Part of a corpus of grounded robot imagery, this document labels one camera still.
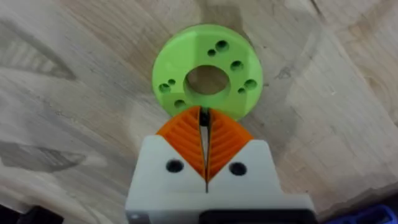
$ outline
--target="wooden surface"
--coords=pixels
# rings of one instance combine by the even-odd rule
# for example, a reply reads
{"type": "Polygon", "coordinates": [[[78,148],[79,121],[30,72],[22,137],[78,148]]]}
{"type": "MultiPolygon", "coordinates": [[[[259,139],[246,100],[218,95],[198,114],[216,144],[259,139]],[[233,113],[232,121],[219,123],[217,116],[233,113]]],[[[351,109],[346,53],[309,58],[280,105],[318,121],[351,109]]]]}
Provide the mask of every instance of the wooden surface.
{"type": "Polygon", "coordinates": [[[398,2],[318,0],[326,25],[398,124],[398,2]]]}
{"type": "MultiPolygon", "coordinates": [[[[241,124],[271,145],[286,192],[310,194],[323,217],[395,186],[393,113],[330,25],[339,10],[318,5],[323,19],[306,0],[1,0],[0,198],[124,223],[142,139],[170,118],[152,94],[153,61],[174,33],[207,22],[247,37],[261,59],[264,91],[241,124]]],[[[394,40],[386,30],[368,40],[394,40]]],[[[388,60],[364,64],[388,68],[393,85],[388,60]]]]}

